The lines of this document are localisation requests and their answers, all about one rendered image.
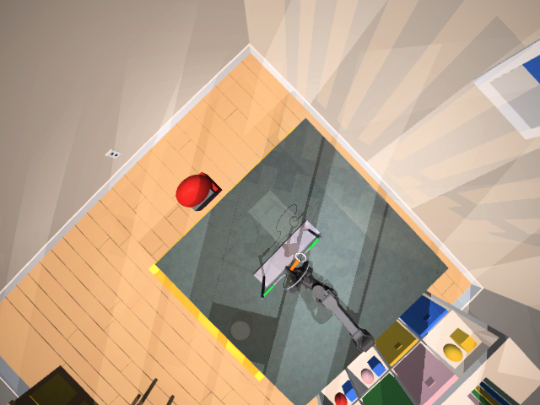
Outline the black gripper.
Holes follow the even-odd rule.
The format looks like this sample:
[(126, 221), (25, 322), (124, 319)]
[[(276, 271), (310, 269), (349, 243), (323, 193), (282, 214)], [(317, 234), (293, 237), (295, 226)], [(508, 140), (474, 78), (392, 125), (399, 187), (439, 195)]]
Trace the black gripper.
[[(291, 280), (292, 280), (292, 283), (294, 283), (295, 285), (293, 287), (290, 288), (289, 292), (291, 293), (295, 293), (297, 288), (299, 287), (300, 284), (303, 284), (305, 286), (306, 289), (310, 289), (312, 284), (314, 283), (315, 281), (315, 278), (314, 276), (311, 277), (311, 281), (309, 283), (303, 281), (303, 280), (300, 280), (300, 278), (304, 275), (304, 272), (306, 270), (306, 267), (308, 267), (308, 262), (305, 261), (304, 264), (302, 265), (302, 267), (298, 267), (298, 268), (294, 268), (293, 271), (290, 270), (291, 267), (285, 267), (285, 270), (286, 272), (288, 273), (288, 275), (290, 276)], [(298, 275), (299, 276), (298, 276)], [(301, 275), (302, 274), (302, 275)], [(300, 280), (300, 281), (299, 281)], [(299, 282), (298, 282), (299, 281)], [(296, 283), (298, 282), (298, 283)]]

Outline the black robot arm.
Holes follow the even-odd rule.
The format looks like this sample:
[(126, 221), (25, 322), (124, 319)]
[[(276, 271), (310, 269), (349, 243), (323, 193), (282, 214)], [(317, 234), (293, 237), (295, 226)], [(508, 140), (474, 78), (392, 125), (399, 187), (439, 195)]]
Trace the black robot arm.
[[(308, 267), (304, 277), (301, 280), (309, 283), (311, 281), (312, 273), (313, 268)], [(370, 335), (370, 333), (366, 329), (358, 327), (348, 312), (339, 304), (338, 294), (332, 289), (332, 287), (330, 288), (327, 283), (323, 284), (319, 280), (315, 279), (310, 289), (312, 290), (312, 294), (317, 299), (316, 302), (323, 307), (325, 306), (327, 310), (332, 311), (339, 321), (350, 332), (350, 336), (353, 338), (354, 344), (361, 351), (361, 353), (363, 351), (366, 353), (375, 345), (375, 339)]]

